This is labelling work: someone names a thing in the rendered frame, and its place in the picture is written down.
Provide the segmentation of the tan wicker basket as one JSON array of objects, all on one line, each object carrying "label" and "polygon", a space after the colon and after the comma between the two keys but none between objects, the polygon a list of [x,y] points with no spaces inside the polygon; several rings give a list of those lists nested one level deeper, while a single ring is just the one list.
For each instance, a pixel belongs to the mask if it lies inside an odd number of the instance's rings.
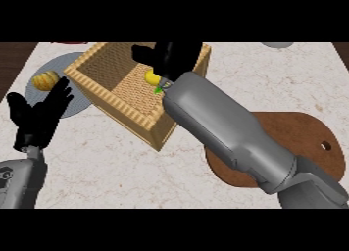
[{"label": "tan wicker basket", "polygon": [[96,107],[160,151],[176,122],[164,111],[164,93],[145,81],[151,67],[132,59],[132,46],[154,42],[98,42],[64,73]]}]

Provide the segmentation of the brown wooden cutting board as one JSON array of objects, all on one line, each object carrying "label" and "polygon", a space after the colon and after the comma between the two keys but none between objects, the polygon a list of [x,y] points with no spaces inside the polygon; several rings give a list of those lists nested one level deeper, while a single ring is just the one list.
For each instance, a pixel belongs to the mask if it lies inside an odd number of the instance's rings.
[{"label": "brown wooden cutting board", "polygon": [[[339,140],[324,122],[300,112],[254,112],[266,133],[297,154],[308,157],[340,181],[346,171],[345,154]],[[206,158],[216,177],[228,185],[257,188],[256,181],[232,170],[215,153],[206,150]]]}]

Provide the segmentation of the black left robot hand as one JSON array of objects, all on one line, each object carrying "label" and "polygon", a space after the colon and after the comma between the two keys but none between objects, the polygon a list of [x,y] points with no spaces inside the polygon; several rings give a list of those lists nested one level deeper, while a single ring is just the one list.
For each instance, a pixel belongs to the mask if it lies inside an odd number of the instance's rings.
[{"label": "black left robot hand", "polygon": [[11,119],[18,126],[13,148],[21,152],[27,152],[31,146],[45,149],[50,143],[59,119],[74,98],[68,84],[70,80],[64,77],[45,100],[34,106],[18,92],[6,96]]}]

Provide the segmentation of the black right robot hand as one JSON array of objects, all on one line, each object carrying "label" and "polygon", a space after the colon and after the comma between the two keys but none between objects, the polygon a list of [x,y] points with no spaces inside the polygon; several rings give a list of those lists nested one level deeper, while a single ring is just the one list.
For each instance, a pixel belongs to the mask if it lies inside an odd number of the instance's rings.
[{"label": "black right robot hand", "polygon": [[135,44],[132,46],[133,60],[154,68],[154,74],[176,81],[183,73],[194,70],[203,43],[160,41],[155,47]]}]

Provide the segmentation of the pale grey round object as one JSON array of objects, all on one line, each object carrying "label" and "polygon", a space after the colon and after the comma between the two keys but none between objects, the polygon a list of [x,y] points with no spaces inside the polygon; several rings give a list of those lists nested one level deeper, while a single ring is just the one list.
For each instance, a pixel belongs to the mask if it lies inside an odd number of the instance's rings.
[{"label": "pale grey round object", "polygon": [[262,44],[269,48],[283,49],[288,48],[294,44],[294,42],[262,42]]}]

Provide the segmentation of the yellow lemon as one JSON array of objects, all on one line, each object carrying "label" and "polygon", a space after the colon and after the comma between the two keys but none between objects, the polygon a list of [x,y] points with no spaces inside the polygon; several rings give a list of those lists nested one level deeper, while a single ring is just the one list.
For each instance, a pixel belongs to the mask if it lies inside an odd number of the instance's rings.
[{"label": "yellow lemon", "polygon": [[160,84],[160,81],[161,81],[161,77],[154,73],[152,70],[149,70],[147,73],[145,73],[145,81],[157,86]]}]

